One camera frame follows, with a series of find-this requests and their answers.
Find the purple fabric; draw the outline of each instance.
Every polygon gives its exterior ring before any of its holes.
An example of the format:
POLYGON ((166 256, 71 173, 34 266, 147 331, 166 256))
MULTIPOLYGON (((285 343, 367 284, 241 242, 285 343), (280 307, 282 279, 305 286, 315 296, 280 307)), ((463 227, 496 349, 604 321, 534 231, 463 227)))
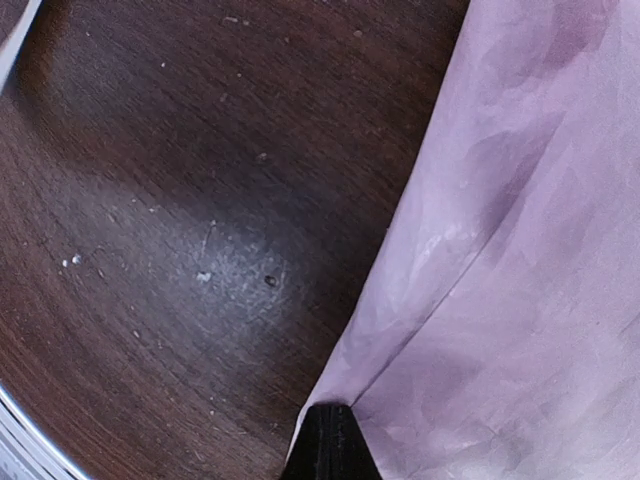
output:
POLYGON ((386 480, 640 478, 639 314, 640 4, 472 0, 309 404, 386 480))

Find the white strip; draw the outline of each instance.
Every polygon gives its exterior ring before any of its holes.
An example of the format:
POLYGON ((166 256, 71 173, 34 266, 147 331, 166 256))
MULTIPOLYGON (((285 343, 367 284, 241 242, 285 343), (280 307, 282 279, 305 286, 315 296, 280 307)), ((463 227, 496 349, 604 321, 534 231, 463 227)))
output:
POLYGON ((89 480, 0 387, 0 470, 5 464, 17 480, 89 480))
POLYGON ((24 9, 20 20, 0 46, 0 93, 2 93, 5 83, 7 83, 11 68, 16 58, 18 58, 20 47, 27 36, 33 19, 36 18, 36 13, 38 13, 38 8, 40 8, 41 3, 42 0, 29 0, 27 8, 24 9))

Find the wooden table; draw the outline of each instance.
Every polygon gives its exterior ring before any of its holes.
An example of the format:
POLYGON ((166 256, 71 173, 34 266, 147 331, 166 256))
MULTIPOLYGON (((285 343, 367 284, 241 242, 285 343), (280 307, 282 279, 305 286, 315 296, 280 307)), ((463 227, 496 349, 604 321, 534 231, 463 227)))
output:
POLYGON ((96 478, 276 478, 467 2, 45 2, 0 99, 0 382, 96 478))

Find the black pointed tool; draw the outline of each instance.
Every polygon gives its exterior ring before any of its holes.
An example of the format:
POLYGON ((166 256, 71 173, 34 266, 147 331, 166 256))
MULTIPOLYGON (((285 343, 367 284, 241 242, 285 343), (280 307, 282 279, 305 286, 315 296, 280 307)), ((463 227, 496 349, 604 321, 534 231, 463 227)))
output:
POLYGON ((309 408, 280 480, 382 480, 346 405, 309 408))

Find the wood grain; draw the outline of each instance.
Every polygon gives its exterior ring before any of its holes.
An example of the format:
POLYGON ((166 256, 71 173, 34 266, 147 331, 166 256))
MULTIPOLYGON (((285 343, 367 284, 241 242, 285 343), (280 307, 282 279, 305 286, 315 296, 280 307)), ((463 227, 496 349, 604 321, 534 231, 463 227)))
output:
POLYGON ((0 381, 90 475, 277 476, 465 8, 46 0, 0 99, 0 381))

